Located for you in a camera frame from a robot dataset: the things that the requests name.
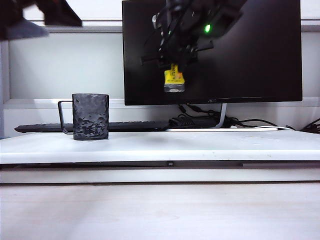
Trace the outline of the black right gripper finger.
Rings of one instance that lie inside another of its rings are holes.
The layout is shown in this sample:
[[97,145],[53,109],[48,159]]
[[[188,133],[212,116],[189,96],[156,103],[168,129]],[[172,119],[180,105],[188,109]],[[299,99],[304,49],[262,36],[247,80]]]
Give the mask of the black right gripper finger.
[[157,53],[157,66],[160,70],[168,70],[172,65],[172,56],[169,52]]
[[197,61],[197,52],[193,49],[185,49],[178,60],[178,71],[183,73],[190,63]]

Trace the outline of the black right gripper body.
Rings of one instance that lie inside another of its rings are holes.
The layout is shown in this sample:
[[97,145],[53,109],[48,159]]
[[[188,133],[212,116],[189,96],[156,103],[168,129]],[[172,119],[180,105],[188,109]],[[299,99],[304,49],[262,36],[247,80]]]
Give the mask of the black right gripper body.
[[219,0],[167,0],[165,6],[151,19],[153,32],[160,32],[161,37],[157,52],[141,56],[141,64],[158,61],[157,53],[169,52],[172,63],[178,65],[184,50],[200,52],[213,49],[211,40],[201,46],[198,40],[212,33],[211,21],[218,10]]

